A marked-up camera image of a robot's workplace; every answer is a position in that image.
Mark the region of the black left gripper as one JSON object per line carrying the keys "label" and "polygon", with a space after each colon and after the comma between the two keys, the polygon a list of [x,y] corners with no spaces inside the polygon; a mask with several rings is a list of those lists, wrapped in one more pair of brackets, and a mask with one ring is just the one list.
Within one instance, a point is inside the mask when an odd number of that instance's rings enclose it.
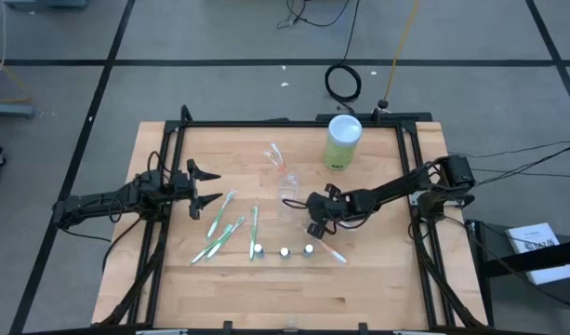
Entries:
{"label": "black left gripper", "polygon": [[189,215],[193,220],[200,219],[200,209],[204,209],[214,200],[223,196],[223,193],[199,195],[197,192],[195,180],[212,181],[220,179],[219,174],[204,172],[196,166],[193,159],[188,159],[187,171],[183,172],[177,169],[170,177],[170,186],[172,188],[172,198],[174,201],[189,200]]}

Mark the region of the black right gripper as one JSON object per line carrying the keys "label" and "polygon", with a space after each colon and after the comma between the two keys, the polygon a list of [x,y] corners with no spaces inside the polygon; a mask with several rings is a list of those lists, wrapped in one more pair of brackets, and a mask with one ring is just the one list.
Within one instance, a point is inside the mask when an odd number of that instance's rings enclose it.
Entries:
{"label": "black right gripper", "polygon": [[[327,196],[310,194],[307,199],[307,207],[310,213],[324,213],[331,221],[359,221],[362,218],[362,210],[358,205],[361,189],[342,192],[337,186],[328,183],[325,186]],[[332,235],[333,230],[322,223],[310,223],[307,233],[314,238],[323,238],[325,234]]]}

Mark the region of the green toothbrush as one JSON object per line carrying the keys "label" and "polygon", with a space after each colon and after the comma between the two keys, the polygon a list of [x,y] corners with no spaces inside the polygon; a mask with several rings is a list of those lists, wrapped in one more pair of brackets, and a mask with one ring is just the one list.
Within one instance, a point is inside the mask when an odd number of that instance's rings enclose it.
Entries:
{"label": "green toothbrush", "polygon": [[245,221],[244,216],[239,217],[236,224],[231,228],[231,230],[227,234],[225,234],[222,238],[220,238],[218,243],[210,249],[210,251],[206,255],[206,258],[207,259],[212,258],[219,251],[219,249],[228,241],[228,239],[233,235],[235,230],[244,223],[244,221]]}
{"label": "green toothbrush", "polygon": [[255,245],[257,240],[257,229],[258,229],[258,206],[252,208],[252,226],[250,230],[250,246],[249,246],[249,260],[253,261],[255,255]]}
{"label": "green toothbrush", "polygon": [[211,249],[212,247],[214,247],[214,246],[218,243],[219,239],[222,238],[225,234],[227,234],[227,233],[231,230],[232,227],[233,227],[232,224],[228,224],[228,225],[225,227],[225,229],[224,229],[224,231],[223,231],[223,234],[222,234],[220,237],[218,237],[215,241],[209,243],[204,249],[202,249],[202,250],[191,260],[190,265],[196,264],[196,263],[197,263],[198,261],[200,261],[205,255],[207,255],[207,253],[210,251],[210,249]]}
{"label": "green toothbrush", "polygon": [[207,233],[206,233],[206,238],[210,239],[212,237],[212,235],[215,233],[215,231],[217,230],[219,223],[222,219],[222,216],[224,214],[224,211],[226,209],[226,207],[231,203],[231,201],[236,197],[236,195],[238,194],[238,190],[237,189],[231,189],[226,197],[225,200],[223,202],[223,204],[221,205],[215,219],[212,221]]}

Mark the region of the orange clear toothbrush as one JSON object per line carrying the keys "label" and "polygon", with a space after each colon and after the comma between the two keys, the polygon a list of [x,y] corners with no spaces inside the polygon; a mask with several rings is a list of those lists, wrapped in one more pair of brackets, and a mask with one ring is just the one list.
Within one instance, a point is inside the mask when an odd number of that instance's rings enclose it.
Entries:
{"label": "orange clear toothbrush", "polygon": [[337,261],[339,261],[343,264],[347,264],[349,262],[341,253],[336,251],[334,248],[330,247],[323,240],[314,238],[312,236],[310,237],[310,240],[311,240],[311,242],[308,244],[312,244],[314,246],[314,252],[315,252],[315,246],[319,245],[321,248],[323,248],[330,256],[332,256]]}
{"label": "orange clear toothbrush", "polygon": [[[272,147],[271,147],[270,150],[264,151],[263,153],[264,153],[264,155],[275,165],[275,163],[276,163],[276,156],[275,156],[274,151],[272,150]],[[279,170],[280,173],[284,174],[277,166],[276,166],[276,168]]]}
{"label": "orange clear toothbrush", "polygon": [[282,156],[280,150],[278,149],[277,145],[276,145],[274,142],[271,143],[271,147],[272,147],[272,150],[274,151],[275,156],[276,156],[276,163],[275,163],[275,165],[276,165],[285,175],[287,175],[287,174],[288,174],[288,167],[287,167],[287,165],[286,165],[286,163],[285,163],[285,160],[284,160],[284,158],[283,158],[283,156]]}

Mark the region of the green cylindrical canister white lid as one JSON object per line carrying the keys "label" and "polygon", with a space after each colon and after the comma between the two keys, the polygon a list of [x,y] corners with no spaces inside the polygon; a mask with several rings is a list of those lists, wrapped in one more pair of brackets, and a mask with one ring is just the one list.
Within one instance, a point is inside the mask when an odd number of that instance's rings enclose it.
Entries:
{"label": "green cylindrical canister white lid", "polygon": [[343,170],[351,162],[363,134],[360,121],[349,114],[335,116],[328,124],[323,163],[332,170]]}

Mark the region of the black side cart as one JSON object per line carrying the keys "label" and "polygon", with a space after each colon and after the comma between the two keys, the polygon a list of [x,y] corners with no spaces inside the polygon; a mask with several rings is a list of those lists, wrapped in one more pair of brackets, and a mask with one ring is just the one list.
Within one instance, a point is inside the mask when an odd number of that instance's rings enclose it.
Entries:
{"label": "black side cart", "polygon": [[[467,220],[485,315],[498,330],[570,335],[570,278],[533,284],[503,259],[514,255],[506,228]],[[570,235],[559,234],[561,242]]]}

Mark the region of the grey-blue furniture foot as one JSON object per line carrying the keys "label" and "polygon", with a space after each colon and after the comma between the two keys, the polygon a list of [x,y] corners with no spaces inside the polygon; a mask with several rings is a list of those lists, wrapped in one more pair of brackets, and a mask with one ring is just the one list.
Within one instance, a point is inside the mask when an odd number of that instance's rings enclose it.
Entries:
{"label": "grey-blue furniture foot", "polygon": [[34,108],[32,105],[0,103],[0,116],[33,118]]}
{"label": "grey-blue furniture foot", "polygon": [[3,4],[17,10],[84,9],[90,0],[2,0]]}

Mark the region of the white box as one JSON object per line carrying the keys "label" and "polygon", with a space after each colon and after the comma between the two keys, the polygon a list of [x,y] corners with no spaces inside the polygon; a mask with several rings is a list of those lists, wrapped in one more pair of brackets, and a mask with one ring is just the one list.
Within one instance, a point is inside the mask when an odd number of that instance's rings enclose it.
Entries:
{"label": "white box", "polygon": [[570,239],[563,243],[546,222],[505,231],[514,255],[503,261],[535,285],[570,278]]}

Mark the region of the black aluminium table frame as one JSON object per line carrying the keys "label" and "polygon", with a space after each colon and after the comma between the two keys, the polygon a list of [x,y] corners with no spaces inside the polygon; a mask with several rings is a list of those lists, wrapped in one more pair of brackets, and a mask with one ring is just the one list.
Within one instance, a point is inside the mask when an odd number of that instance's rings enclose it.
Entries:
{"label": "black aluminium table frame", "polygon": [[[314,122],[249,122],[227,126],[190,124],[181,156],[193,159],[220,179],[199,185],[202,194],[223,193],[192,220],[189,206],[172,208],[166,253],[158,289],[145,287],[144,297],[157,300],[153,324],[158,328],[283,329],[297,316],[298,329],[417,329],[443,325],[441,292],[422,284],[415,237],[409,232],[406,199],[382,207],[361,228],[340,230],[324,242],[349,262],[343,264],[319,245],[302,255],[311,242],[308,214],[293,209],[291,222],[277,219],[278,173],[266,158],[274,142],[287,166],[298,173],[297,197],[322,191],[328,183],[342,190],[374,188],[401,176],[411,155],[400,155],[396,131],[383,125],[364,130],[351,166],[335,172],[321,160],[326,126]],[[238,194],[226,207],[215,233],[206,233],[227,193]],[[258,206],[256,244],[265,255],[249,260],[252,208]],[[223,234],[228,224],[244,223],[210,259],[191,260]],[[282,259],[281,248],[291,257]]]}

